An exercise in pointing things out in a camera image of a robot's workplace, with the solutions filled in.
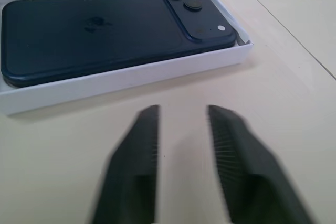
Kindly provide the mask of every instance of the tabletop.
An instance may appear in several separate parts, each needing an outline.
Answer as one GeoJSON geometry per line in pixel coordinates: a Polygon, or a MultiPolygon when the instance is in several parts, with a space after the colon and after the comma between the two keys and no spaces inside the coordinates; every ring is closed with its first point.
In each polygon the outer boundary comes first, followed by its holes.
{"type": "Polygon", "coordinates": [[[334,0],[259,0],[270,13],[336,76],[334,0]]]}
{"type": "Polygon", "coordinates": [[[161,105],[157,222],[229,223],[206,105],[235,110],[276,153],[318,223],[336,220],[336,81],[258,0],[222,0],[255,43],[241,65],[0,115],[0,223],[88,223],[107,158],[161,105]]]}

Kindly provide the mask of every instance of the smartphone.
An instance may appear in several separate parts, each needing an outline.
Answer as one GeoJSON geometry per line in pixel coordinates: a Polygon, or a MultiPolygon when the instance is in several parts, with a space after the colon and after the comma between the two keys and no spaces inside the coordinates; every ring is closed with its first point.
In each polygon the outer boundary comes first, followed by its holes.
{"type": "Polygon", "coordinates": [[[232,47],[211,0],[19,0],[2,11],[1,72],[27,87],[232,47]]]}

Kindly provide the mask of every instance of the camera lens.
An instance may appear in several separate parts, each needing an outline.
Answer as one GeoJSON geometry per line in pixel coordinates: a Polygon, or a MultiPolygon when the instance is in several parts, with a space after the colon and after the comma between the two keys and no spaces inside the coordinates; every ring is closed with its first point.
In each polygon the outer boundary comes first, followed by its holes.
{"type": "Polygon", "coordinates": [[[188,10],[192,10],[194,12],[202,9],[202,2],[200,0],[186,0],[184,2],[184,6],[188,10]]]}

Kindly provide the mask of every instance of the phone logo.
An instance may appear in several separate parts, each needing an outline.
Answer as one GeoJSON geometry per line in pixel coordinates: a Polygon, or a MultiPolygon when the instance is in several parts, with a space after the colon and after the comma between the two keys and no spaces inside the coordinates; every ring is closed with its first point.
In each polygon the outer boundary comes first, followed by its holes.
{"type": "Polygon", "coordinates": [[[92,17],[85,21],[85,27],[84,30],[88,33],[95,33],[99,29],[104,29],[105,27],[113,26],[112,23],[107,22],[102,17],[92,17]]]}

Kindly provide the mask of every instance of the phone box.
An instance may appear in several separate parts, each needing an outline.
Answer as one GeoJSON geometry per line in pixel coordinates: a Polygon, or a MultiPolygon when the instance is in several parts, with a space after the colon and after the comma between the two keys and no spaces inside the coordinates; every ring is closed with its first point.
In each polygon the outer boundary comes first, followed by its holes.
{"type": "MultiPolygon", "coordinates": [[[[0,0],[1,12],[11,1],[0,0]]],[[[234,47],[26,88],[10,87],[1,76],[0,113],[11,115],[243,62],[253,43],[223,3],[212,1],[237,31],[234,47]]]]}

